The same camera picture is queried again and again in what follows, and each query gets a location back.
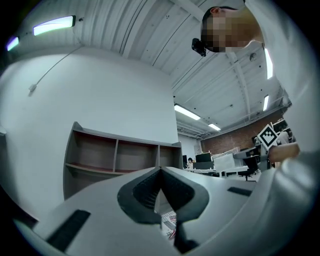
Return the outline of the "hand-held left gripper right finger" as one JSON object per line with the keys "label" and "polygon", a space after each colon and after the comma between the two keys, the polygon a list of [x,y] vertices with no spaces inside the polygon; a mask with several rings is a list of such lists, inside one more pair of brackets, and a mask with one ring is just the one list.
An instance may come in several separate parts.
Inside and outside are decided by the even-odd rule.
{"label": "hand-held left gripper right finger", "polygon": [[174,167],[167,169],[176,177],[182,177],[188,183],[192,182],[205,190],[202,194],[195,192],[194,204],[187,211],[195,211],[205,202],[206,206],[199,217],[182,224],[186,240],[198,245],[208,242],[236,216],[257,184],[254,181],[213,177]]}

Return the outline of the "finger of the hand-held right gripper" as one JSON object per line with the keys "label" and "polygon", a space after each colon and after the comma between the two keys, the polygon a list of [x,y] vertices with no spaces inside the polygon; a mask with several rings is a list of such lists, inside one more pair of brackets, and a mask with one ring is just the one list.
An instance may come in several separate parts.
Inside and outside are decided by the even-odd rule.
{"label": "finger of the hand-held right gripper", "polygon": [[234,153],[233,154],[233,158],[234,159],[247,159],[247,158],[252,158],[252,157],[256,157],[256,156],[260,156],[260,148],[259,147],[252,147],[252,148],[248,148],[245,150],[242,150],[238,153]]}

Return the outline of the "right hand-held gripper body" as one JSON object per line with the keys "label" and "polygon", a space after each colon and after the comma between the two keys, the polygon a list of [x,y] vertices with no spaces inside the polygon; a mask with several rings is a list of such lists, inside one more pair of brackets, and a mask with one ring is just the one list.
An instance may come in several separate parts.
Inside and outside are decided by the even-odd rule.
{"label": "right hand-held gripper body", "polygon": [[270,169],[269,151],[273,146],[277,146],[278,135],[273,128],[267,124],[261,132],[257,135],[260,141],[260,163],[258,164],[260,171]]}

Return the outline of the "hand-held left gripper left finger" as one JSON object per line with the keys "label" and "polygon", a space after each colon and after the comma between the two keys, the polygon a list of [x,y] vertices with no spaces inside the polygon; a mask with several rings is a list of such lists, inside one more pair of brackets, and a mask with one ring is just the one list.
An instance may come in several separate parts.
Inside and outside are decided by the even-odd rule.
{"label": "hand-held left gripper left finger", "polygon": [[90,215],[66,253],[70,256],[175,256],[175,248],[161,233],[160,225],[140,224],[118,204],[118,191],[150,168],[96,182],[65,200],[43,217],[33,231],[42,239],[76,210]]}

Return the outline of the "person's right forearm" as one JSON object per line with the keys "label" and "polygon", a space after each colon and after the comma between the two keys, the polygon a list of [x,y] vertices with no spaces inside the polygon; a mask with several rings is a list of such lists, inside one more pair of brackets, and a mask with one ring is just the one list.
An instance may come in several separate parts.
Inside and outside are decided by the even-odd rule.
{"label": "person's right forearm", "polygon": [[271,163],[281,163],[288,158],[295,158],[300,153],[296,142],[272,146],[268,151],[268,158]]}

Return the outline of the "black office chair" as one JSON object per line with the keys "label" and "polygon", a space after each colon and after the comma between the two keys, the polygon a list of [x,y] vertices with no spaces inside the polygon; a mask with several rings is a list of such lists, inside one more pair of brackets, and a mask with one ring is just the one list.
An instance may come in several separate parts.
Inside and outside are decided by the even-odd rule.
{"label": "black office chair", "polygon": [[252,155],[249,157],[245,157],[243,159],[243,161],[247,166],[247,170],[239,171],[237,174],[239,176],[244,176],[245,180],[248,181],[248,177],[252,177],[252,175],[255,174],[257,172],[257,170],[259,169],[259,167],[258,167],[258,159],[259,158],[260,157],[258,155]]}

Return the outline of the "white long office desk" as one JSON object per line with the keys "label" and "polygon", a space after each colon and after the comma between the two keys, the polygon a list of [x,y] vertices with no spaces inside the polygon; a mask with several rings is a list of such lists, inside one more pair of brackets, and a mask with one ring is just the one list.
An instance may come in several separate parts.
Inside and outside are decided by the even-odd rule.
{"label": "white long office desk", "polygon": [[248,167],[245,165],[245,166],[225,169],[222,171],[216,171],[214,169],[189,169],[189,168],[185,168],[184,170],[187,172],[198,173],[198,174],[209,175],[209,176],[221,178],[221,177],[226,177],[228,174],[238,174],[239,172],[247,171]]}

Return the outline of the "translucent white desk divider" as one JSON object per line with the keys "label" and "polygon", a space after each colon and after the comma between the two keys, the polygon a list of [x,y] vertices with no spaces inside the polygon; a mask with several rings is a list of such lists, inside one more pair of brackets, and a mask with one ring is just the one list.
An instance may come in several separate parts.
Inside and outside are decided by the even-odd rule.
{"label": "translucent white desk divider", "polygon": [[242,159],[234,159],[232,153],[228,154],[215,154],[212,156],[212,160],[214,163],[214,170],[223,171],[226,169],[243,167],[244,162]]}

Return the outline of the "black desk divider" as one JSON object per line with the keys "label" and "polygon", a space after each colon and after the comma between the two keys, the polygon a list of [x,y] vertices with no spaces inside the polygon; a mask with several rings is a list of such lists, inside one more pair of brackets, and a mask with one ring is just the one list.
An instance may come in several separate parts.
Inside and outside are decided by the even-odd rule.
{"label": "black desk divider", "polygon": [[214,163],[212,161],[208,162],[195,162],[193,163],[193,168],[196,170],[213,170]]}

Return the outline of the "black computer monitor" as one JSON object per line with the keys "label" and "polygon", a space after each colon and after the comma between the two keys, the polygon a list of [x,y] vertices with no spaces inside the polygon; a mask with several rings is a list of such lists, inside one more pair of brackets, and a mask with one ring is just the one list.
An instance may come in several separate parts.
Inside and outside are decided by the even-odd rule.
{"label": "black computer monitor", "polygon": [[197,155],[195,156],[195,162],[196,162],[196,163],[207,163],[207,162],[211,162],[211,161],[212,161],[211,156],[212,156],[212,155],[211,155],[210,152],[197,154]]}

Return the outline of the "newspaper print box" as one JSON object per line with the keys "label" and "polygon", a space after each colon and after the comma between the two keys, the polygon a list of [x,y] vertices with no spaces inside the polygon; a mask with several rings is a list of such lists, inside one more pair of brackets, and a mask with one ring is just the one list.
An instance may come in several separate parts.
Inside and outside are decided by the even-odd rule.
{"label": "newspaper print box", "polygon": [[177,215],[172,210],[161,216],[161,233],[168,239],[174,240],[176,236]]}

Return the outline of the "grey wooden shelf unit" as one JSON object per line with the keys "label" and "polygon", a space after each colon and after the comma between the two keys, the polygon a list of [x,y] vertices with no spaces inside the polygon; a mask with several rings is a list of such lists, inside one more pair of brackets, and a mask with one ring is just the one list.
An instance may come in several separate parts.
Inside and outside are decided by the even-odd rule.
{"label": "grey wooden shelf unit", "polygon": [[182,169],[181,142],[116,135],[84,128],[74,122],[64,157],[64,199],[96,182],[154,167]]}

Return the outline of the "person's white shirt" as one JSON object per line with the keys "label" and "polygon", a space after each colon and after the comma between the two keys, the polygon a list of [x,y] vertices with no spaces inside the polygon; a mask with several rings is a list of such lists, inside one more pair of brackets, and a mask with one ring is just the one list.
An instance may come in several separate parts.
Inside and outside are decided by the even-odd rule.
{"label": "person's white shirt", "polygon": [[308,39],[273,0],[246,0],[274,73],[292,105],[284,114],[300,153],[274,172],[251,235],[253,256],[320,256],[320,62]]}

